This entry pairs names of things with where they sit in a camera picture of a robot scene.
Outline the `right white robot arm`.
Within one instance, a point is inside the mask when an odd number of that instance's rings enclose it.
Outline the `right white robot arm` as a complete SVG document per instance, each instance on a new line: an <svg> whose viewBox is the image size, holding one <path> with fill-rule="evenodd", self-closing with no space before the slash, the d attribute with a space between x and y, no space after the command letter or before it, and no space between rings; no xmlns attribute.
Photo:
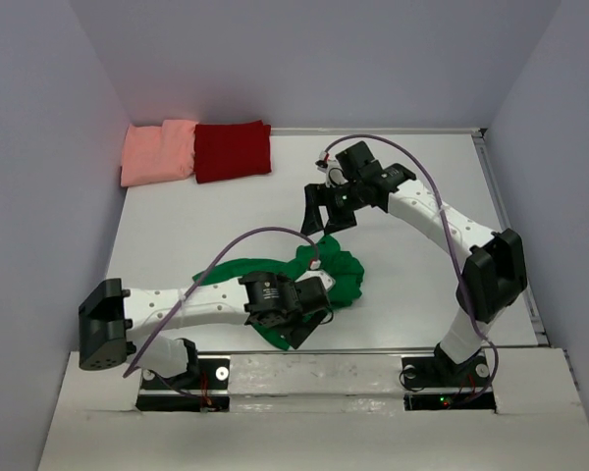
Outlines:
<svg viewBox="0 0 589 471"><path fill-rule="evenodd" d="M432 386L453 385L470 370L495 321L526 290L521 236L472 221L446 204L427 171L414 174L394 163L383 166L362 135L316 167L323 183L304 188L303 234L325 235L356 226L356 211L377 208L412 226L451 258L457 279L458 310L419 377Z"/></svg>

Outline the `green t shirt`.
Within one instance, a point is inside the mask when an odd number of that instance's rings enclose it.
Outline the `green t shirt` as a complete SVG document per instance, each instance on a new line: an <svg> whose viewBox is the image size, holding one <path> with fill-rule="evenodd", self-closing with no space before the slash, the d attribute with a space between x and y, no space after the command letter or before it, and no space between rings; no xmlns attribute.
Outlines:
<svg viewBox="0 0 589 471"><path fill-rule="evenodd" d="M328 292L334 312L350 307L362 297L365 270L350 251L343 250L331 235L323 235L317 242L322 268L331 275L336 284ZM219 263L206 277L203 286L217 284L251 272L261 271L283 274L295 280L308 268L315 250L308 243L300 245L294 256L285 260L271 258L237 258Z"/></svg>

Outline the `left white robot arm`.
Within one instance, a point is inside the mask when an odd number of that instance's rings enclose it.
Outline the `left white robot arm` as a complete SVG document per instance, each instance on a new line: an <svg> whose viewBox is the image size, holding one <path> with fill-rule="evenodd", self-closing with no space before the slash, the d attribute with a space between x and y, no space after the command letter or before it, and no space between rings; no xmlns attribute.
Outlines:
<svg viewBox="0 0 589 471"><path fill-rule="evenodd" d="M213 285L149 290L102 281L79 307L79 366L98 372L124 364L149 371L178 388L199 377L193 341L170 330L204 325L274 329L299 348L330 309L334 279L323 270L293 280L253 272Z"/></svg>

